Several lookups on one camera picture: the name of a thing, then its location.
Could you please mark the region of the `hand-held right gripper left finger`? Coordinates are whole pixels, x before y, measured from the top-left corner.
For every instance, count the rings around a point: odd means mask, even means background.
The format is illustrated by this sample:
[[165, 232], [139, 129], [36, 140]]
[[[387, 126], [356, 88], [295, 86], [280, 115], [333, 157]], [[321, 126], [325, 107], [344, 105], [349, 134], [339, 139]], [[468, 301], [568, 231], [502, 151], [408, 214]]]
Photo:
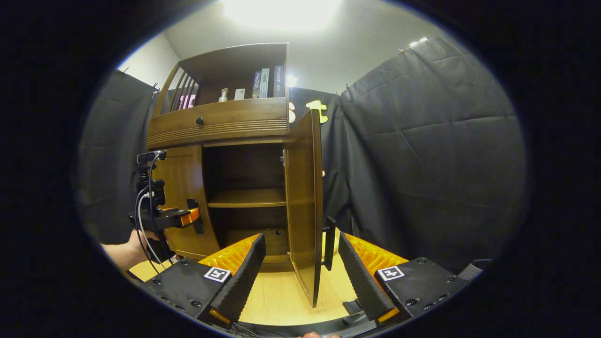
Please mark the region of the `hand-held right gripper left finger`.
[[143, 288], [189, 317], [230, 328], [246, 306], [265, 256], [265, 236], [257, 233], [201, 261], [181, 259]]

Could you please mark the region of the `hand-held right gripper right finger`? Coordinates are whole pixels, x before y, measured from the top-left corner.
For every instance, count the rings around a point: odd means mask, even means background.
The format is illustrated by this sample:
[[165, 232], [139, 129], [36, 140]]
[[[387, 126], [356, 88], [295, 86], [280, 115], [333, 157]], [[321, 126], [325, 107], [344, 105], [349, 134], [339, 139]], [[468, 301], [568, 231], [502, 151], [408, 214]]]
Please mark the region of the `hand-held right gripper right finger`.
[[425, 257], [409, 261], [343, 232], [338, 253], [359, 304], [376, 324], [421, 316], [470, 282]]

